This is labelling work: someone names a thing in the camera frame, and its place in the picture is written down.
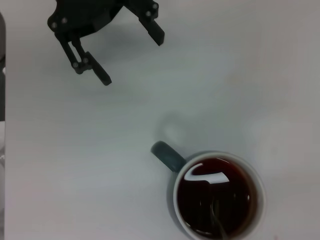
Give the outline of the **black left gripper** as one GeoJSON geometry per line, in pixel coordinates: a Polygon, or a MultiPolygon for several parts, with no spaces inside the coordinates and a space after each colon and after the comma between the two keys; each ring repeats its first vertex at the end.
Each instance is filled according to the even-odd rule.
{"type": "Polygon", "coordinates": [[[138,17],[158,46],[164,43],[165,32],[155,21],[159,16],[159,4],[154,0],[58,0],[55,11],[47,20],[75,72],[81,75],[93,70],[104,86],[110,85],[112,80],[90,52],[85,52],[79,36],[91,35],[108,25],[123,6],[138,17]],[[81,61],[77,60],[69,42],[81,61]]]}

